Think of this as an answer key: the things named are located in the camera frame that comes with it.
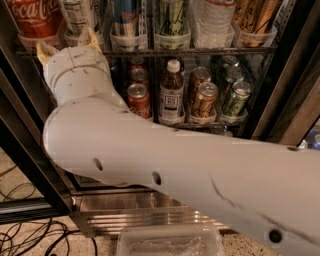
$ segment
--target iced tea bottle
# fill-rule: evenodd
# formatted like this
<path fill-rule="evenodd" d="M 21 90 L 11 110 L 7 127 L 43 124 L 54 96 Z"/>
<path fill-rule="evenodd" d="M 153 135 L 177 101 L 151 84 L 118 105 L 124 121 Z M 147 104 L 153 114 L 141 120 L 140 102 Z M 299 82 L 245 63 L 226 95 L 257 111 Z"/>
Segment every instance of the iced tea bottle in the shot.
<path fill-rule="evenodd" d="M 178 60 L 169 60 L 160 81 L 159 114 L 164 122 L 177 123 L 182 110 L 183 76 Z"/>

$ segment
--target beverage can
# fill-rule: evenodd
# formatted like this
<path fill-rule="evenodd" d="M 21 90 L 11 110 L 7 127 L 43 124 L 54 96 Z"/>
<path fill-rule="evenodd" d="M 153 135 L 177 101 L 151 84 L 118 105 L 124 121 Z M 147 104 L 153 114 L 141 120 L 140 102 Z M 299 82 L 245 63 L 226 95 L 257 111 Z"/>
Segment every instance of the beverage can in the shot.
<path fill-rule="evenodd" d="M 70 35 L 80 36 L 86 26 L 92 28 L 95 33 L 100 31 L 95 2 L 92 0 L 60 0 L 60 2 Z"/>
<path fill-rule="evenodd" d="M 211 115 L 218 99 L 218 87 L 211 82 L 201 83 L 196 91 L 191 108 L 191 115 L 198 118 L 207 118 Z"/>
<path fill-rule="evenodd" d="M 130 84 L 143 84 L 147 89 L 150 89 L 149 72 L 143 68 L 135 68 L 129 71 Z"/>
<path fill-rule="evenodd" d="M 128 105 L 131 112 L 149 119 L 150 111 L 150 93 L 143 84 L 132 84 L 128 87 Z"/>
<path fill-rule="evenodd" d="M 221 83 L 225 77 L 226 68 L 227 67 L 237 67 L 239 66 L 240 62 L 237 56 L 234 55 L 222 55 L 219 60 L 217 60 L 217 64 L 214 65 L 214 63 L 211 63 L 211 68 L 215 70 L 215 75 L 213 73 L 213 77 L 215 80 L 212 80 L 214 82 L 219 90 L 221 90 Z"/>
<path fill-rule="evenodd" d="M 221 82 L 220 85 L 220 102 L 223 103 L 228 91 L 230 90 L 231 86 L 237 82 L 242 81 L 244 79 L 244 73 L 242 68 L 240 67 L 227 67 L 226 74 L 224 80 Z"/>
<path fill-rule="evenodd" d="M 163 36 L 182 36 L 186 33 L 188 0 L 159 0 L 159 34 Z"/>
<path fill-rule="evenodd" d="M 113 34 L 134 37 L 139 35 L 139 0 L 112 0 Z"/>
<path fill-rule="evenodd" d="M 226 116 L 239 116 L 251 94 L 252 87 L 249 83 L 244 81 L 234 83 L 223 103 L 222 113 Z"/>
<path fill-rule="evenodd" d="M 8 0 L 8 7 L 28 38 L 45 38 L 57 33 L 55 0 Z"/>
<path fill-rule="evenodd" d="M 188 83 L 188 102 L 193 103 L 195 94 L 198 89 L 198 85 L 202 82 L 210 82 L 211 74 L 209 69 L 205 67 L 196 67 L 190 74 L 189 83 Z"/>

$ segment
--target white bottle cap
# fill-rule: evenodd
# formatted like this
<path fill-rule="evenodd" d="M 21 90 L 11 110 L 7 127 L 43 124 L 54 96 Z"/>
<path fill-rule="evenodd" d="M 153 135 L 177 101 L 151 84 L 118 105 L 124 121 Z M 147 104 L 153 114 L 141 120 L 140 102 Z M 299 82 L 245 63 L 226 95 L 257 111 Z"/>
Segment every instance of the white bottle cap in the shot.
<path fill-rule="evenodd" d="M 180 71 L 180 62 L 178 60 L 169 60 L 167 70 L 171 73 L 177 73 Z"/>

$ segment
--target floor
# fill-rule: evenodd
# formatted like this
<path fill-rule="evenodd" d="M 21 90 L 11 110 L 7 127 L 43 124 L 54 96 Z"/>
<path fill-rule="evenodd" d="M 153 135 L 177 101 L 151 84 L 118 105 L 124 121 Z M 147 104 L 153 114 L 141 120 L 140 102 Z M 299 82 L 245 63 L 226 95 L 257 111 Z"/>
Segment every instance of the floor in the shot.
<path fill-rule="evenodd" d="M 0 206 L 4 201 L 41 196 L 0 148 Z M 223 234 L 222 243 L 225 256 L 280 256 L 240 234 Z M 0 225 L 0 256 L 115 256 L 116 252 L 117 240 L 86 238 L 67 216 Z"/>
<path fill-rule="evenodd" d="M 115 256 L 117 251 L 117 240 L 110 240 L 108 237 L 94 238 L 95 246 L 90 238 L 76 232 L 77 227 L 69 217 L 54 218 L 49 226 L 49 220 L 39 220 L 31 223 L 23 223 L 18 231 L 18 224 L 7 224 L 0 226 L 0 248 L 2 243 L 1 256 L 26 255 L 26 256 Z M 63 234 L 69 234 L 67 240 L 63 238 L 56 246 L 57 241 Z M 29 251 L 19 254 L 28 247 L 37 243 Z M 271 249 L 268 249 L 251 239 L 235 233 L 222 235 L 222 243 L 225 256 L 281 256 Z"/>

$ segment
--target white robotic arm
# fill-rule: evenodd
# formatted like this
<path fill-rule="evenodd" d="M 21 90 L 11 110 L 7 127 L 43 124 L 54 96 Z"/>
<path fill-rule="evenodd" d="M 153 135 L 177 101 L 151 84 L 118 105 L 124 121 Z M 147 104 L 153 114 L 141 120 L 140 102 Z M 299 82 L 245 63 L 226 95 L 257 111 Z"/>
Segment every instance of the white robotic arm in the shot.
<path fill-rule="evenodd" d="M 44 65 L 58 108 L 44 145 L 66 171 L 139 184 L 199 210 L 283 255 L 320 255 L 320 155 L 269 143 L 182 131 L 131 113 L 93 47 Z"/>

